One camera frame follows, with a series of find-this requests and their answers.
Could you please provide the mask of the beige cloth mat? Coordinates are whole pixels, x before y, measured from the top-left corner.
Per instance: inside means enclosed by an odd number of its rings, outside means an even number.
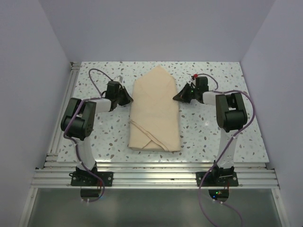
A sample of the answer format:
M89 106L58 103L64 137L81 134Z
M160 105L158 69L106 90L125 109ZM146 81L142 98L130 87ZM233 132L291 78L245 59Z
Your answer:
M179 104L175 79L162 66L133 86L128 146L142 151L180 151Z

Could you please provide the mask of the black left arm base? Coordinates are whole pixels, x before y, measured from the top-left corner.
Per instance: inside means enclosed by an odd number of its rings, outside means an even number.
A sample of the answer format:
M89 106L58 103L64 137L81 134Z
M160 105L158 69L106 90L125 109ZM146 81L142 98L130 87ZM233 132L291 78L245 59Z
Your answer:
M93 174L76 167L74 172L69 173L71 186L80 187L80 196L87 202L99 200L103 196L105 188L112 186L114 179L113 172L99 172L96 166L91 172Z

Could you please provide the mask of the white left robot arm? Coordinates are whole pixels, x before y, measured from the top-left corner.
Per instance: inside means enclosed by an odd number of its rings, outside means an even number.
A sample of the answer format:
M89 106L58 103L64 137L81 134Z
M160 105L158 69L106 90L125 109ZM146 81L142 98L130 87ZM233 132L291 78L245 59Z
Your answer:
M75 146L77 169L84 171L81 179L92 186L98 181L96 161L91 151L90 136L93 132L95 115L111 112L118 105L125 106L134 100L126 88L118 81L110 81L106 91L98 97L79 99L72 97L61 120L63 137L73 142Z

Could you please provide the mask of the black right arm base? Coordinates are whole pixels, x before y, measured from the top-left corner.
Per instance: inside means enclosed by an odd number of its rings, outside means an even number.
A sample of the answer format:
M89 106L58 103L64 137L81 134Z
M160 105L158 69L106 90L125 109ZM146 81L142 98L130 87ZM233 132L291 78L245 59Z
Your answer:
M215 167L207 173L196 172L196 184L202 187L215 187L215 189L209 189L209 195L212 199L225 202L229 198L230 187L239 186L237 173L234 171L234 167L223 168Z

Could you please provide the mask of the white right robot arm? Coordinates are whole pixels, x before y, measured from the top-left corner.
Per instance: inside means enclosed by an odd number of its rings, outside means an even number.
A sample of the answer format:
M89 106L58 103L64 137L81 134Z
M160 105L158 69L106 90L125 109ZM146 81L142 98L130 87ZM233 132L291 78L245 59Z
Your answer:
M173 100L190 103L196 100L205 105L213 105L216 110L216 122L220 128L221 137L219 151L214 167L218 170L211 173L215 185L223 185L228 180L224 170L234 166L234 153L238 134L249 126L248 115L242 96L242 91L218 91L218 82L210 75L201 73L191 77L191 82L185 84Z

